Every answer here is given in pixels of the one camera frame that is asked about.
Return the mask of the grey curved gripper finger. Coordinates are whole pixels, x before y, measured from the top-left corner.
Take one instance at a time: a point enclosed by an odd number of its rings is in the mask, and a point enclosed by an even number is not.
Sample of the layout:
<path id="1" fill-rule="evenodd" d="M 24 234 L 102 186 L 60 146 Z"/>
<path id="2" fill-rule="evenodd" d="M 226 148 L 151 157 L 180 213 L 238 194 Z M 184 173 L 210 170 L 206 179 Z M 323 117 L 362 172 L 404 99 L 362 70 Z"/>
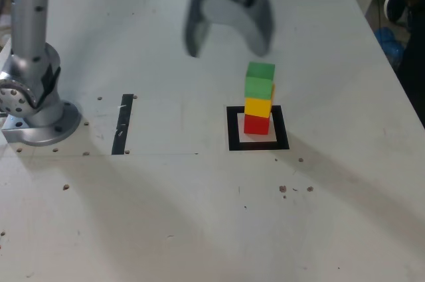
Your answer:
<path id="1" fill-rule="evenodd" d="M 202 13 L 212 24 L 232 27 L 256 56 L 265 56 L 274 31 L 269 0 L 203 0 Z"/>
<path id="2" fill-rule="evenodd" d="M 190 0 L 185 23 L 184 41 L 187 53 L 198 58 L 212 23 L 208 0 Z"/>

